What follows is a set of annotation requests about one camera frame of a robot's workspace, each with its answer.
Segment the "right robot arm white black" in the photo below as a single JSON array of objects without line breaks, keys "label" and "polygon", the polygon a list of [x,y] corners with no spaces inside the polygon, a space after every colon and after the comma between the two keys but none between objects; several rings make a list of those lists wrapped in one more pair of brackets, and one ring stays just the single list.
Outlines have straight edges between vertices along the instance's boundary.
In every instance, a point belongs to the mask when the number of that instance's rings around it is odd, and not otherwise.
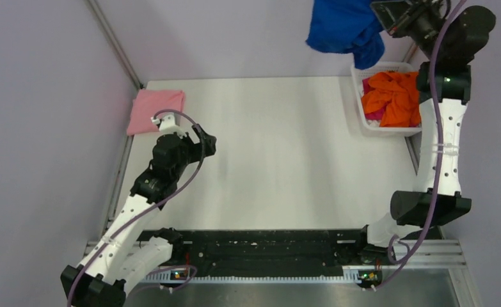
[{"label": "right robot arm white black", "polygon": [[394,38],[408,36],[427,56],[416,80],[421,117],[417,177],[412,190],[396,191],[390,210],[363,229],[356,259],[372,263],[380,248],[411,233],[424,235],[467,214],[472,201],[459,183],[461,128],[471,98],[470,63],[488,43],[496,15],[487,7],[457,4],[444,17],[438,1],[374,1],[372,11]]}]

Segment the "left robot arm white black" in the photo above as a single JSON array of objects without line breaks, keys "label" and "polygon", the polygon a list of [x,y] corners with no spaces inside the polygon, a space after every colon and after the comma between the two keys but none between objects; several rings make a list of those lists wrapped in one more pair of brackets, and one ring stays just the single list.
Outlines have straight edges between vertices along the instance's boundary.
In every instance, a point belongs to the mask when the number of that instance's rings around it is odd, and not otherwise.
[{"label": "left robot arm white black", "polygon": [[133,288],[154,267],[183,259],[184,247],[177,233],[155,237],[140,251],[130,251],[150,220],[168,201],[184,190],[179,185],[185,169],[216,153],[217,138],[199,124],[192,126],[199,139],[192,141],[178,128],[164,129],[152,149],[147,168],[134,181],[125,204],[93,250],[77,266],[61,273],[67,306],[123,306]]}]

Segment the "blue printed t shirt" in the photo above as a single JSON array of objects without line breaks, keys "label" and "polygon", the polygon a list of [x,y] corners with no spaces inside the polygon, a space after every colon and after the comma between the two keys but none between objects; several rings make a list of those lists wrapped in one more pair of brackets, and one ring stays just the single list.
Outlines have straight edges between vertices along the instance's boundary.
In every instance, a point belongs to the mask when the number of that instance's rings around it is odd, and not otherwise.
[{"label": "blue printed t shirt", "polygon": [[368,0],[315,0],[306,44],[326,54],[352,54],[354,66],[373,67],[384,55],[383,26]]}]

